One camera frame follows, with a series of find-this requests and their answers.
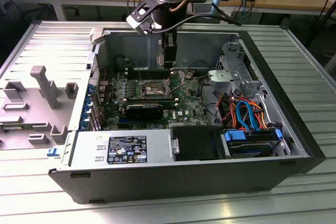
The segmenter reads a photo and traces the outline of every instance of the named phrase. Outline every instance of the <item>blue clip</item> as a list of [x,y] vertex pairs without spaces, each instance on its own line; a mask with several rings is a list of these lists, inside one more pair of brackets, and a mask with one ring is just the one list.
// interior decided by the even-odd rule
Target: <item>blue clip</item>
[[283,135],[282,135],[281,130],[276,129],[276,130],[275,130],[275,134],[277,134],[277,137],[279,138],[279,140],[281,140],[281,139],[283,138]]
[[57,148],[49,148],[47,156],[48,157],[58,157],[59,153],[58,153]]
[[246,123],[244,123],[244,121],[242,120],[242,117],[240,116],[240,106],[242,106],[243,104],[245,104],[246,107],[247,107],[248,113],[250,115],[250,121],[251,121],[252,128],[254,128],[256,131],[259,131],[260,128],[258,127],[256,121],[254,120],[253,110],[252,110],[250,104],[248,104],[248,102],[246,102],[246,101],[240,101],[237,104],[236,112],[237,112],[238,121],[246,128],[246,130],[248,130],[248,131],[250,130],[250,128],[247,126]]
[[84,103],[85,103],[85,104],[90,104],[90,103],[91,103],[91,99],[88,98],[88,97],[85,97],[85,99],[84,99]]
[[231,140],[246,140],[244,131],[227,131],[224,134],[226,141]]

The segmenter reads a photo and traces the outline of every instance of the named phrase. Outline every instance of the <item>side panel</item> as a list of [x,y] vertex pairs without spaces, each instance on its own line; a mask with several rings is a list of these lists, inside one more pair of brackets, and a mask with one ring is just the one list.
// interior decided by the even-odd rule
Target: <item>side panel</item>
[[83,172],[49,171],[75,202],[113,202],[271,190],[308,158]]
[[277,101],[280,109],[284,113],[286,119],[289,124],[293,128],[296,136],[298,137],[301,144],[304,146],[308,155],[312,156],[313,159],[311,163],[309,163],[306,167],[299,170],[297,173],[307,173],[319,164],[321,164],[324,160],[326,160],[325,155],[323,154],[321,148],[316,143],[315,139],[309,132],[307,126],[303,122],[297,110],[294,108],[293,104],[289,100],[288,96],[282,89],[280,83],[277,78],[274,76],[273,72],[269,68],[268,64],[264,60],[260,51],[256,47],[255,43],[249,36],[248,32],[242,31],[239,33],[241,39],[246,46],[247,51],[250,53],[253,61],[260,71],[260,75],[265,79],[265,82],[268,86],[268,89],[272,92],[275,100]]

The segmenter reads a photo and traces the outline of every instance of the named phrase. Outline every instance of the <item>sticker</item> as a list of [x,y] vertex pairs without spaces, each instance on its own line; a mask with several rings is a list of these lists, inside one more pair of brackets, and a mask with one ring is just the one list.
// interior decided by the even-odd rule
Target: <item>sticker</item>
[[147,162],[146,136],[110,137],[107,162],[129,164]]

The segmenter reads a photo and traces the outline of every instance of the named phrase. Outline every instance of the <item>blue latch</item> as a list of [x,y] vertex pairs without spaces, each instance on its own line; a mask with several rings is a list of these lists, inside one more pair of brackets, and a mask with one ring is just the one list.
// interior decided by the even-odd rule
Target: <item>blue latch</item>
[[277,137],[281,140],[283,138],[282,132],[279,129],[275,130],[275,134],[277,134]]
[[225,140],[226,141],[231,141],[231,140],[246,140],[246,136],[244,131],[227,131],[224,134]]
[[55,148],[55,147],[54,148],[49,148],[47,156],[48,157],[58,157],[59,153],[58,153],[57,148]]

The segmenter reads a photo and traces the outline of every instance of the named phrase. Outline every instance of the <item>power cable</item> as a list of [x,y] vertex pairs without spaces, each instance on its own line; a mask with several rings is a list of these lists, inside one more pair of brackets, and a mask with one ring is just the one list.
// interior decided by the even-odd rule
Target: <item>power cable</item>
[[192,19],[196,19],[196,18],[214,18],[214,19],[218,19],[218,20],[222,20],[222,21],[228,22],[229,24],[231,23],[230,19],[227,19],[226,17],[223,17],[223,16],[217,16],[215,14],[210,14],[210,13],[200,13],[200,14],[196,14],[196,15],[190,16],[190,17],[188,17],[188,18],[186,18],[186,19],[178,22],[177,24],[173,25],[170,28],[167,28],[167,29],[164,29],[164,30],[148,30],[148,32],[151,33],[151,34],[166,33],[168,31],[171,31],[171,30],[173,30],[173,29],[175,29],[175,28],[183,25],[187,21],[192,20]]

